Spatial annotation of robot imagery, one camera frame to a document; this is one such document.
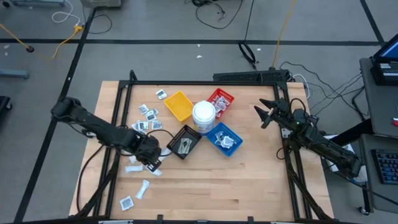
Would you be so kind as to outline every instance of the white cable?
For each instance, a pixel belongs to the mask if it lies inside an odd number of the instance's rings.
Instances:
[[[65,1],[66,1],[67,3],[69,3],[69,5],[70,5],[70,12],[69,12],[69,13],[66,13],[66,12],[56,12],[56,13],[52,14],[51,19],[52,19],[54,22],[56,22],[56,23],[61,23],[61,22],[64,22],[65,20],[67,20],[70,16],[72,16],[72,17],[78,19],[78,22],[76,23],[76,26],[78,26],[78,25],[80,24],[80,18],[77,17],[77,16],[75,16],[75,15],[72,15],[72,12],[73,12],[72,3],[70,3],[70,1],[68,1],[68,0],[65,0]],[[56,21],[56,20],[54,19],[54,16],[57,15],[57,14],[64,14],[64,15],[67,15],[67,16],[66,16],[64,19],[60,20],[60,21]]]
[[[296,77],[296,76],[300,76],[304,80],[304,83],[307,86],[307,93],[308,93],[307,99],[309,99],[310,98],[310,87],[308,86],[308,83],[307,83],[306,79],[301,74],[295,74],[293,76],[293,78]]]

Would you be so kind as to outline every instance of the black tray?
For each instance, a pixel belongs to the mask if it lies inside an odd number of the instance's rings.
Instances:
[[[178,149],[180,147],[181,138],[189,138],[192,140],[188,154],[179,154]],[[188,125],[184,125],[182,129],[174,136],[174,138],[167,144],[167,148],[170,149],[180,159],[185,159],[196,146],[198,141],[201,139],[201,135]]]

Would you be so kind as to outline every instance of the yellow cable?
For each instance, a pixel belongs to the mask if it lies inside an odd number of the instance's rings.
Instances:
[[[293,0],[292,3],[290,4],[289,13],[287,14],[287,17],[285,19],[284,25],[282,26],[282,30],[280,31],[278,42],[276,43],[274,62],[272,63],[272,67],[274,67],[274,68],[275,68],[276,59],[278,58],[278,50],[279,50],[280,39],[282,38],[282,34],[284,33],[287,21],[290,19],[290,16],[292,15],[292,11],[293,11],[293,7],[294,7],[295,3],[296,3],[296,0]]]
[[[20,39],[18,39],[18,37],[16,37],[11,31],[9,31],[7,28],[5,28],[2,24],[0,24],[0,27],[3,28],[9,35],[11,35],[14,39],[16,39],[16,40],[17,40],[20,44],[22,44],[25,48],[29,49],[29,46],[28,46],[28,45],[26,45],[26,44],[23,43]],[[48,60],[54,59],[54,58],[57,56],[57,54],[58,54],[59,48],[60,48],[64,43],[68,42],[70,39],[72,39],[74,36],[76,36],[76,34],[77,34],[78,32],[80,32],[81,30],[83,30],[83,27],[82,27],[82,26],[74,26],[74,29],[75,29],[75,31],[73,32],[73,34],[72,34],[68,39],[64,40],[61,44],[59,44],[59,45],[57,46],[57,48],[55,49],[54,55],[53,55],[51,58],[46,57],[46,56],[44,56],[44,55],[41,55],[41,54],[39,54],[39,53],[37,53],[37,52],[35,52],[35,54],[38,55],[40,58],[44,58],[44,59],[48,59]]]

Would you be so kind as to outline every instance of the yellow bin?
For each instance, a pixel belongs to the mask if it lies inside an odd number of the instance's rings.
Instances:
[[[167,98],[164,103],[180,122],[192,116],[193,104],[181,91]]]

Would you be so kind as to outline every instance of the jar lid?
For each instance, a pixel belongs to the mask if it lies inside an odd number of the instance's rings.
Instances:
[[[193,107],[193,117],[199,122],[209,122],[216,116],[216,108],[203,100]]]

